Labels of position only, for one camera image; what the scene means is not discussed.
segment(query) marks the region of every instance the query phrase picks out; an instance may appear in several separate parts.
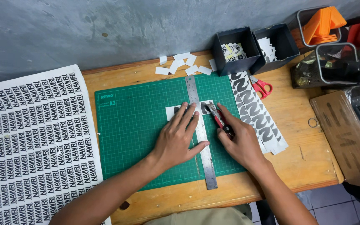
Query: metal ruler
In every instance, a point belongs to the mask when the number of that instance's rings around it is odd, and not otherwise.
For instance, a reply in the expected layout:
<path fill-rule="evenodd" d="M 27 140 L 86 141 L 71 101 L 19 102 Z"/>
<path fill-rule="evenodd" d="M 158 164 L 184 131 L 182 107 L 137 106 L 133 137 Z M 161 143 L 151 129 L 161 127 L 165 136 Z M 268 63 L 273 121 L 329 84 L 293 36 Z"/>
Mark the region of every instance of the metal ruler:
<path fill-rule="evenodd" d="M 200 112 L 200 119 L 198 120 L 198 125 L 196 128 L 198 142 L 207 141 L 205 124 L 202 115 L 200 99 L 198 97 L 197 85 L 195 84 L 195 78 L 194 76 L 187 76 L 185 79 L 190 103 L 195 102 L 197 104 L 196 110 Z M 215 170 L 213 169 L 212 156 L 210 154 L 209 146 L 206 146 L 200 153 L 204 166 L 206 186 L 208 187 L 208 190 L 216 189 L 218 185 L 216 181 Z"/>

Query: concrete wall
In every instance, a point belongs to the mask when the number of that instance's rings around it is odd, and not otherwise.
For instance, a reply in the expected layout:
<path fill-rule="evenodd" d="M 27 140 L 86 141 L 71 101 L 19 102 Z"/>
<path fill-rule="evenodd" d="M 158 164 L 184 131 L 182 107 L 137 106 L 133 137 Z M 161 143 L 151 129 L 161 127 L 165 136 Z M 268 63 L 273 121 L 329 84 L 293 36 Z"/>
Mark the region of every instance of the concrete wall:
<path fill-rule="evenodd" d="M 216 32 L 325 4 L 360 16 L 360 0 L 0 0 L 0 81 L 205 50 Z"/>

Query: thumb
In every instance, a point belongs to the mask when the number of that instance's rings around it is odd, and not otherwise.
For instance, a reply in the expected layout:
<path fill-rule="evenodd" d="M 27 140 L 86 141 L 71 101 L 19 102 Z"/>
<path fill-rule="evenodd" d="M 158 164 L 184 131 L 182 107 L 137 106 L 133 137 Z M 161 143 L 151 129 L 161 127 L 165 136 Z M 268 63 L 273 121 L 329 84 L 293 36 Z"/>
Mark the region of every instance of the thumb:
<path fill-rule="evenodd" d="M 233 142 L 227 136 L 226 132 L 220 128 L 217 129 L 217 132 L 218 132 L 217 136 L 218 136 L 220 142 L 223 144 L 224 148 L 225 149 L 230 148 L 230 146 L 232 145 Z"/>
<path fill-rule="evenodd" d="M 190 149 L 187 152 L 187 158 L 191 159 L 192 157 L 197 155 L 199 152 L 201 152 L 209 144 L 210 144 L 209 141 L 201 141 L 201 142 L 199 142 L 197 146 L 195 146 L 194 148 Z"/>

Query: finger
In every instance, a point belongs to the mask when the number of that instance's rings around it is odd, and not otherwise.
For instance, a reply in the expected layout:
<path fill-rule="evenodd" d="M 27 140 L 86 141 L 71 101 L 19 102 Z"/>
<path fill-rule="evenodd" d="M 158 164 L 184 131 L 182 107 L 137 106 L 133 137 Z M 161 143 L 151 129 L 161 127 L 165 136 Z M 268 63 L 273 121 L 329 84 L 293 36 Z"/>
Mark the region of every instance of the finger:
<path fill-rule="evenodd" d="M 191 117 L 193 116 L 195 107 L 197 106 L 196 103 L 192 103 L 190 108 L 187 110 L 186 114 L 183 116 L 183 118 L 180 121 L 179 129 L 185 130 L 188 123 L 190 122 Z"/>
<path fill-rule="evenodd" d="M 220 142 L 223 144 L 225 149 L 229 149 L 233 142 L 230 140 L 230 138 L 227 136 L 226 132 L 220 128 L 217 129 L 218 132 L 218 138 Z"/>
<path fill-rule="evenodd" d="M 183 102 L 183 104 L 180 106 L 180 109 L 177 111 L 177 113 L 172 117 L 172 119 L 170 120 L 172 123 L 172 126 L 176 127 L 181 118 L 183 117 L 184 111 L 187 108 L 188 103 L 187 102 Z"/>
<path fill-rule="evenodd" d="M 195 146 L 194 148 L 188 150 L 187 155 L 186 155 L 187 160 L 192 159 L 195 155 L 197 155 L 199 152 L 201 152 L 209 144 L 210 144 L 209 141 L 201 141 L 201 142 L 199 142 L 197 146 Z"/>
<path fill-rule="evenodd" d="M 199 118 L 200 118 L 200 112 L 196 111 L 194 113 L 193 119 L 191 120 L 190 124 L 188 125 L 188 127 L 186 129 L 186 132 L 185 132 L 186 137 L 192 138 L 195 128 L 197 128 Z"/>
<path fill-rule="evenodd" d="M 222 111 L 223 116 L 227 120 L 227 122 L 232 126 L 235 131 L 237 131 L 238 126 L 240 126 L 241 120 L 233 116 L 224 105 L 218 103 L 217 106 Z"/>

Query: wooden table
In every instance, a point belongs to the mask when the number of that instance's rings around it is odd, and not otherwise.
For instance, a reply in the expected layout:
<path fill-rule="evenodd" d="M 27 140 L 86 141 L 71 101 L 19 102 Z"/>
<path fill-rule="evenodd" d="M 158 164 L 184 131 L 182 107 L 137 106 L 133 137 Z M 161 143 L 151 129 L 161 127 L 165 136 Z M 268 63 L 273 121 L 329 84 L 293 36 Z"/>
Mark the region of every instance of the wooden table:
<path fill-rule="evenodd" d="M 211 68 L 209 51 L 194 53 L 195 64 Z M 300 55 L 280 69 L 256 75 L 271 83 L 274 90 L 262 102 L 276 122 L 289 147 L 274 156 L 265 154 L 281 179 L 294 192 L 341 183 L 344 179 L 327 139 L 320 128 L 311 128 L 308 119 L 315 117 L 309 99 L 322 95 L 318 89 L 293 89 L 290 67 L 299 62 Z M 162 66 L 170 67 L 173 57 Z M 186 76 L 180 67 L 175 75 L 155 74 L 159 60 L 111 66 L 83 71 L 90 96 L 94 124 L 97 128 L 94 92 L 132 84 Z M 141 224 L 171 213 L 212 207 L 228 207 L 261 200 L 263 192 L 249 172 L 217 177 L 218 189 L 208 191 L 205 180 L 161 187 L 133 194 L 127 202 L 130 207 L 118 209 L 111 216 L 113 224 Z"/>

